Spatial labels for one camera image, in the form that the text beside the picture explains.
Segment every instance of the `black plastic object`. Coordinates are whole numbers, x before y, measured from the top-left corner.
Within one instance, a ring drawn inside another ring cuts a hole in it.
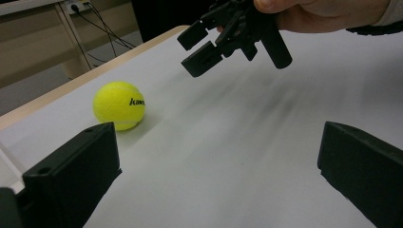
[[[261,41],[277,68],[289,66],[293,59],[278,31],[275,14],[256,10],[252,0],[217,0],[210,11],[187,28],[178,41],[189,50],[208,35],[207,29],[223,27],[214,45],[207,42],[182,61],[193,76],[199,77],[236,49],[241,49],[249,61],[258,50],[255,43]]]
[[[0,188],[0,227],[83,227],[121,173],[113,123],[88,128],[24,173],[17,195]]]
[[[403,227],[403,151],[341,123],[326,123],[321,175],[378,228]]]

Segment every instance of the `table surface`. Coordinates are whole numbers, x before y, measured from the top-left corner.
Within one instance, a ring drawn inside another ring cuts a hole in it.
[[[123,174],[86,227],[374,227],[320,175],[317,155],[327,121],[403,148],[403,34],[284,31],[289,67],[257,43],[253,61],[236,51],[192,78],[183,29],[1,117],[3,156],[24,172],[97,124],[97,89],[128,81],[145,116],[117,132]]]

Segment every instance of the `tennis ball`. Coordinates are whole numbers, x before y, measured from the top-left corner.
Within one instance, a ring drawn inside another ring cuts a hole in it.
[[[92,101],[95,117],[100,123],[114,122],[116,130],[134,127],[144,116],[145,102],[139,89],[127,82],[102,86]]]

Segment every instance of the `power outlet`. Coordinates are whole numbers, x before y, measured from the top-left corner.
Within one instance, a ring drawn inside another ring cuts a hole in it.
[[[77,6],[78,11],[90,10],[91,6],[89,5],[89,0],[66,0],[65,5],[68,11],[68,14],[75,14],[76,12],[71,8],[72,6]]]

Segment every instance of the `finger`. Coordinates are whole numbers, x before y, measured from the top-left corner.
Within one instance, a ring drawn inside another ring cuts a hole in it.
[[[265,13],[276,13],[287,10],[303,0],[254,0],[255,7]]]

